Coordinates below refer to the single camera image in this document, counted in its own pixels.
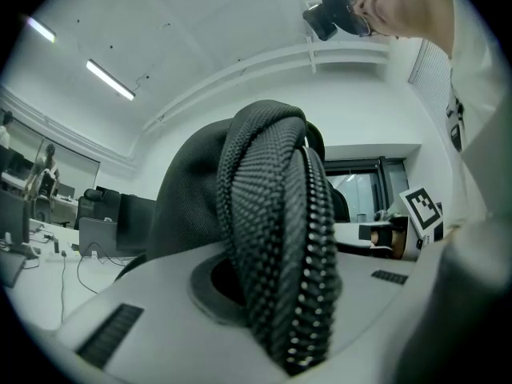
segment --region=black braided cable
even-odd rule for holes
[[[231,125],[218,168],[218,216],[256,339],[290,374],[328,353],[339,293],[334,213],[302,112],[256,102]]]

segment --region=chair backrest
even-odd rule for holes
[[[94,206],[99,203],[102,193],[94,189],[88,189],[84,192],[84,196],[78,198],[77,218],[74,222],[74,229],[80,230],[80,218],[92,218],[94,216]]]
[[[99,220],[110,218],[112,222],[117,222],[120,205],[121,194],[115,190],[107,190],[102,200],[94,205],[94,218]]]

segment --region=window frame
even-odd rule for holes
[[[375,195],[377,199],[376,205],[378,210],[388,210],[394,202],[393,185],[388,165],[399,164],[404,161],[404,158],[386,158],[384,156],[378,158],[338,159],[325,161],[324,168],[328,177],[345,174],[376,174],[378,178],[377,195]]]

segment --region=ceiling beam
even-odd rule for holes
[[[327,62],[372,62],[372,63],[386,63],[387,62],[387,52],[389,50],[389,46],[387,44],[380,44],[376,42],[360,42],[360,41],[352,41],[352,42],[340,42],[340,41],[333,41],[333,42],[312,42],[312,43],[306,43],[306,44],[298,44],[295,46],[290,46],[286,48],[281,48],[274,51],[269,51],[264,54],[256,55],[252,58],[248,58],[247,60],[237,62],[236,64],[229,66],[225,68],[222,71],[219,71],[210,77],[204,79],[199,84],[196,84],[195,86],[191,87],[189,90],[187,90],[185,93],[180,94],[176,98],[174,98],[171,102],[169,102],[166,106],[160,110],[152,119],[150,119],[142,128],[144,131],[147,131],[150,127],[151,130],[153,130],[155,123],[158,121],[167,121],[169,115],[176,115],[182,112],[183,106],[180,106],[183,102],[190,99],[194,96],[196,98],[198,96],[198,92],[201,90],[204,90],[208,86],[214,86],[216,82],[219,80],[229,77],[232,74],[237,74],[237,76],[234,76],[232,80],[229,80],[228,83],[235,82],[233,85],[236,85],[240,83],[241,81],[245,81],[244,77],[247,76],[253,76],[251,78],[255,78],[257,75],[264,75],[268,74],[268,72],[265,72],[263,74],[260,74],[259,72],[255,71],[252,73],[244,73],[243,76],[238,76],[239,72],[242,70],[245,70],[252,66],[259,66],[261,64],[264,64],[265,62],[271,62],[274,60],[281,59],[282,62],[280,64],[275,65],[274,63],[270,66],[265,68],[265,70],[274,70],[274,68],[277,66],[284,66],[285,68],[282,68],[283,70],[288,69],[288,65],[290,64],[290,61],[286,60],[286,57],[294,56],[297,54],[303,54],[306,53],[309,55],[310,52],[313,52],[315,54],[314,61],[316,64],[323,64]],[[326,53],[330,54],[327,56],[320,56],[316,55],[316,53],[320,52],[331,52],[332,53]],[[310,58],[306,60],[301,60],[299,66],[308,65],[311,66],[311,60]],[[217,92],[216,88],[212,88],[212,92]]]
[[[324,57],[316,57],[315,63],[316,64],[328,64],[328,63],[340,63],[340,62],[352,62],[352,63],[373,63],[373,64],[386,64],[387,63],[387,57],[383,54],[380,54],[378,52],[375,52],[373,55],[370,54],[338,54],[338,55],[327,55]],[[279,71],[284,70],[292,70],[294,68],[304,67],[304,66],[311,66],[311,62],[309,57],[304,59],[295,59],[295,60],[289,60],[286,62],[280,62],[279,64],[273,64],[264,68],[260,68],[256,71],[250,72],[250,73],[244,73],[243,75],[239,75],[236,78],[233,78],[231,80],[228,80],[226,82],[223,82],[217,86],[213,86],[212,88],[206,90],[202,94],[196,94],[194,95],[190,101],[185,102],[181,105],[178,105],[169,112],[165,113],[161,117],[159,117],[156,120],[153,120],[152,122],[149,122],[145,125],[144,131],[147,133],[151,133],[152,131],[156,130],[160,126],[163,126],[166,122],[168,122],[172,117],[181,114],[182,112],[188,110],[195,104],[198,104],[201,101],[204,101],[208,99],[209,97],[212,97],[213,95],[216,95],[224,90],[227,90],[233,86],[236,86],[238,84],[241,84],[243,82],[249,81],[253,78],[263,77],[268,74],[277,73]]]

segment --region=white desk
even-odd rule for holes
[[[5,172],[2,172],[2,181],[5,182],[7,185],[12,186],[13,188],[19,190],[25,189],[26,180],[16,178],[15,176],[6,174]],[[78,201],[72,198],[69,198],[71,199],[70,201],[67,201],[66,199],[67,197],[57,194],[57,196],[55,196],[55,198],[53,198],[52,200],[61,205],[74,208],[76,213],[76,210],[78,208]]]
[[[64,250],[68,255],[64,273],[64,318],[66,318],[73,310],[95,296],[77,279],[79,254],[70,246],[78,244],[78,231],[47,223],[37,223],[44,225],[44,230],[54,233],[58,239],[60,251]],[[14,288],[5,288],[5,291],[20,318],[43,329],[55,330],[61,324],[61,277],[64,259],[54,253],[53,241],[36,242],[43,241],[44,234],[45,232],[37,232],[30,236],[35,239],[30,244],[33,247],[39,247],[42,252],[39,267],[22,270]],[[29,260],[26,261],[25,267],[36,264],[37,260]],[[122,267],[108,260],[101,264],[97,259],[84,258],[80,264],[80,279],[86,286],[99,292],[110,286],[121,270]]]
[[[26,184],[26,181],[24,181],[23,179],[16,178],[15,176],[6,174],[5,172],[2,172],[2,181],[5,182],[7,185],[10,185],[20,190],[23,190]]]

